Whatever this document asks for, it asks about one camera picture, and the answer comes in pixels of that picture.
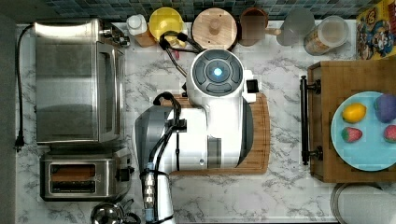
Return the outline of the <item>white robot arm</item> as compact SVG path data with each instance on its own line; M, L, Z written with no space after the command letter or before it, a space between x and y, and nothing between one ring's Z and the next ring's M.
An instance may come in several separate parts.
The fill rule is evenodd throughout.
M186 77L188 108L159 94L134 124L134 147L147 224L175 224L169 175L175 171L234 168L250 151L249 70L230 51L206 49Z

